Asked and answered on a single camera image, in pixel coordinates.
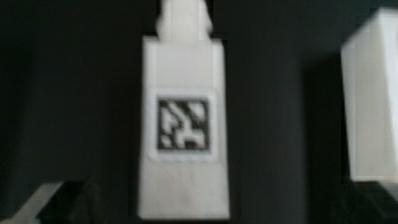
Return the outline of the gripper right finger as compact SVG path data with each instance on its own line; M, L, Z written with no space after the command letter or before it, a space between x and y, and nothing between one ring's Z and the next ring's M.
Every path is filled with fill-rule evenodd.
M398 224L398 200L377 182L347 181L340 186L331 224Z

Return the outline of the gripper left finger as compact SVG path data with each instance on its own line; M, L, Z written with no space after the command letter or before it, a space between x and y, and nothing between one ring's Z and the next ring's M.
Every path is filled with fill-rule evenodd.
M11 224L111 224L96 180L45 183Z

